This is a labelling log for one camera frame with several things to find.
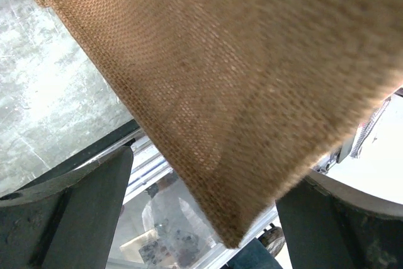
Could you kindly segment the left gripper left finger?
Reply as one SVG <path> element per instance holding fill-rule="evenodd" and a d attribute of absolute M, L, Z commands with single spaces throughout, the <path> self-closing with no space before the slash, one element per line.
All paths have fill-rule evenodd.
<path fill-rule="evenodd" d="M 1 268 L 105 268 L 132 163 L 121 147 L 1 197 Z"/>

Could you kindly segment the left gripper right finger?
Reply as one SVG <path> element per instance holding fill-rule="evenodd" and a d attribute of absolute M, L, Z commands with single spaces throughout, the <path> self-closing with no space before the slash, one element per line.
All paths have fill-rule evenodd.
<path fill-rule="evenodd" d="M 294 268 L 402 268 L 402 205 L 315 171 L 276 208 Z"/>

